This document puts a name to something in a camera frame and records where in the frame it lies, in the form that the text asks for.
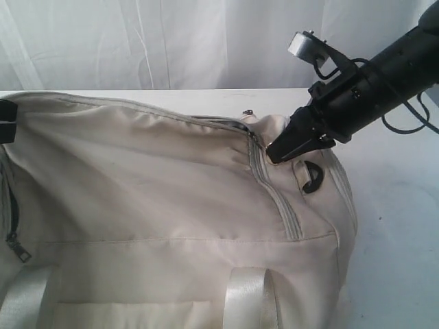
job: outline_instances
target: black cable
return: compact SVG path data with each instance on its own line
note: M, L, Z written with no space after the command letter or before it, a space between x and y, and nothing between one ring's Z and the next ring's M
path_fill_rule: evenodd
M339 68L336 68L336 69L334 69L334 71L330 72L328 75L324 75L322 73L322 71L318 68L317 58L314 58L313 67L314 67L314 71L316 72L317 76L322 80L331 79L338 71L340 71Z
M382 117L383 123L388 129L392 130L393 132L396 132L397 134L413 134L414 132L418 132L419 130L423 129L424 127L428 127L433 132L439 134L439 128L437 128L435 125L432 125L429 122L430 111L424 105L424 103L422 102L422 99L420 98L422 93L418 94L417 99L418 99L419 103L421 104L421 106L423 107L425 114L427 115L427 118L424 118L418 111L416 111L414 109L414 107L403 96L401 96L400 93L398 93L398 91L395 89L395 87L393 87L393 85L389 81L389 79L385 76L385 74L381 71L381 69L379 69L376 65L374 65L372 62L370 62L369 60L366 60L364 58L355 58L352 61L354 63L363 63L365 65L369 65L372 68L372 70L375 72L375 74L377 74L379 76L379 78L382 79L383 82L387 85L387 87L399 98L399 101L402 104L404 104L405 107L423 124L422 126L417 127L413 130L400 130L400 129L395 128L392 125L390 125L383 116Z

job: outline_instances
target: cream fabric bag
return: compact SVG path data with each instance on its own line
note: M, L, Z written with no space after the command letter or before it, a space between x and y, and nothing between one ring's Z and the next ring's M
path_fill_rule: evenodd
M287 119L7 99L0 328L341 328L351 190L329 150L270 164Z

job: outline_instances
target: black zipper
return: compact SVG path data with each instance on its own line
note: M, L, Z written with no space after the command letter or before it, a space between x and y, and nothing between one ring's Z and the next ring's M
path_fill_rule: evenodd
M22 263L26 263L32 255L21 245L17 239L16 231L19 228L20 210L19 203L17 202L14 193L11 188L8 187L9 198L11 202L11 228L9 234L6 236L6 243L8 247L16 254Z

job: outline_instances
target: plastic buckle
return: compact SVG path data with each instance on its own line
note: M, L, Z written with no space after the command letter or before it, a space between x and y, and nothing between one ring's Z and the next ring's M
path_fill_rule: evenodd
M0 144L13 143L16 134L18 106L6 99L0 99Z

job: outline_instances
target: white strap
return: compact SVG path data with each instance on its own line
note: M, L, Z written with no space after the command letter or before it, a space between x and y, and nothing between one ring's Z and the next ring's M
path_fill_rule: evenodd
M256 267L232 270L226 292L223 329L278 329L270 271Z
M0 329L50 328L57 300L54 267L25 267L15 277L0 308Z

